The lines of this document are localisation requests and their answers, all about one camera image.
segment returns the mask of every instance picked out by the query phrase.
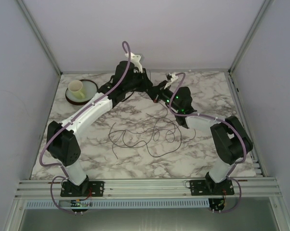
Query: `wall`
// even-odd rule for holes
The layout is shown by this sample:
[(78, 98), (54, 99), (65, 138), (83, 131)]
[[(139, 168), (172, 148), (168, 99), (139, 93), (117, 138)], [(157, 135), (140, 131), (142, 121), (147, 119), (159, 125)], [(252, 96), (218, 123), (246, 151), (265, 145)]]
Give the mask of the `wall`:
[(270, 7), (235, 79), (263, 164), (290, 212), (290, 0)]
[(263, 0), (24, 0), (63, 72), (229, 68)]
[(13, 0), (0, 0), (0, 230), (28, 179), (58, 78)]

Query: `marble surface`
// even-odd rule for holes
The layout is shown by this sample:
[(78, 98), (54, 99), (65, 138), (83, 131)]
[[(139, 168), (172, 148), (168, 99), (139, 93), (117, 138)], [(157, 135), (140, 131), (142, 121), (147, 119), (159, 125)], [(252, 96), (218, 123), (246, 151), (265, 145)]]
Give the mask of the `marble surface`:
[[(165, 73), (148, 75), (154, 85), (166, 79)], [(65, 99), (65, 90), (70, 81), (91, 79), (101, 86), (110, 77), (111, 74), (63, 75), (49, 123), (53, 120), (60, 122), (81, 108)], [(224, 73), (187, 73), (183, 86), (190, 88), (192, 106), (199, 112), (222, 117), (236, 115)], [(100, 117), (83, 134), (80, 163), (90, 179), (204, 177), (213, 166), (218, 156), (212, 137), (193, 129), (178, 129), (171, 123), (175, 121), (174, 116), (162, 104), (153, 103), (147, 97), (135, 92), (126, 102)], [(114, 132), (109, 138), (111, 128)], [(135, 147), (125, 148), (123, 141)], [(45, 143), (46, 132), (40, 151)], [(55, 160), (46, 152), (43, 161), (54, 163)], [(32, 171), (33, 180), (52, 179), (57, 175), (63, 175), (59, 167), (41, 167), (38, 160)], [(237, 177), (255, 175), (250, 155), (232, 173)]]

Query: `white mug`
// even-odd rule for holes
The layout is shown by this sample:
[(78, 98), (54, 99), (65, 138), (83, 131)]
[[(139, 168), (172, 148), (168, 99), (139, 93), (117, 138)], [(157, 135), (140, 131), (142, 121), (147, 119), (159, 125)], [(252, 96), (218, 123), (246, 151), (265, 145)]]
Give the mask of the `white mug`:
[(85, 89), (82, 81), (73, 80), (68, 85), (68, 90), (79, 100), (85, 99)]

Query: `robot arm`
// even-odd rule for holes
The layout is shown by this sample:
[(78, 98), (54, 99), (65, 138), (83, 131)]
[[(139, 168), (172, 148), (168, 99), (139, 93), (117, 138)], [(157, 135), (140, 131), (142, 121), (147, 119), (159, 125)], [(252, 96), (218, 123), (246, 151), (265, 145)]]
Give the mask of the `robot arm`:
[[(168, 105), (170, 102), (173, 92), (170, 91), (169, 88), (178, 77), (174, 74), (169, 74), (167, 75), (167, 80), (162, 81), (157, 86), (153, 86), (153, 83), (147, 77), (146, 70), (144, 68), (142, 71), (139, 70), (139, 68), (142, 68), (139, 60), (140, 57), (135, 57), (123, 81), (107, 97), (93, 104), (96, 99), (101, 97), (119, 82), (127, 65), (127, 61), (119, 63), (110, 81), (101, 86), (94, 98), (78, 112), (63, 120), (61, 123), (53, 121), (48, 126), (47, 141), (50, 140), (59, 129), (64, 127), (67, 123), (70, 123), (69, 126), (49, 145), (48, 151), (64, 166), (69, 175), (68, 183), (70, 187), (74, 189), (74, 192), (77, 192), (74, 196), (85, 195), (89, 187), (89, 179), (79, 163), (81, 154), (79, 143), (83, 131), (90, 126), (90, 124), (101, 115), (114, 108), (119, 102), (123, 101), (128, 92), (146, 92), (154, 103), (163, 101)], [(178, 114), (191, 114), (196, 111), (191, 106), (191, 102), (192, 97), (189, 88), (181, 87), (171, 103), (171, 108), (177, 111)], [(76, 120), (73, 120), (75, 115), (78, 115), (80, 112), (82, 112), (82, 114), (78, 116)], [(226, 125), (218, 123), (217, 121), (208, 120), (199, 116), (175, 116), (175, 118), (177, 123), (185, 128), (194, 128), (207, 132), (209, 132), (210, 128), (219, 159), (206, 175), (206, 187), (211, 193), (214, 193), (216, 190), (219, 191), (221, 189), (220, 185), (226, 181), (226, 176), (234, 166), (234, 163), (243, 157), (242, 146), (238, 138), (236, 136), (230, 138), (229, 135), (232, 135), (231, 130)], [(252, 149), (252, 142), (239, 120), (235, 116), (231, 116), (225, 120), (239, 132), (245, 142), (247, 152), (249, 152)]]

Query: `cup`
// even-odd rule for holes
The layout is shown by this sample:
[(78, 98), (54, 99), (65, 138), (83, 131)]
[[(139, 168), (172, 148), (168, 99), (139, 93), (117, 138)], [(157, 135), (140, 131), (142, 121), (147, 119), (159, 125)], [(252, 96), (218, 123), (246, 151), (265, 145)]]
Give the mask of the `cup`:
[(68, 90), (73, 94), (77, 99), (85, 99), (85, 89), (82, 81), (73, 80), (68, 84)]

